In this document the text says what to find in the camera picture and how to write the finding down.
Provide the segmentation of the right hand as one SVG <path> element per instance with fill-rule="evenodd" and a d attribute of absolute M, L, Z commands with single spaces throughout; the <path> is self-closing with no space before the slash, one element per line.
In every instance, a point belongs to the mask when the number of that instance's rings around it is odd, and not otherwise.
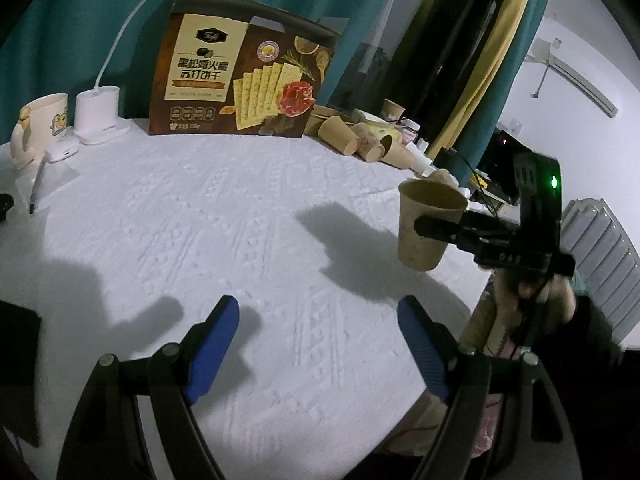
<path fill-rule="evenodd" d="M 518 284 L 516 289 L 509 286 L 509 277 L 505 270 L 494 273 L 494 294 L 498 319 L 508 325 L 521 321 L 522 312 L 518 307 L 525 300 L 532 300 L 536 306 L 543 306 L 546 317 L 552 322 L 568 322 L 576 310 L 576 298 L 570 280 L 555 275 L 543 285 Z"/>

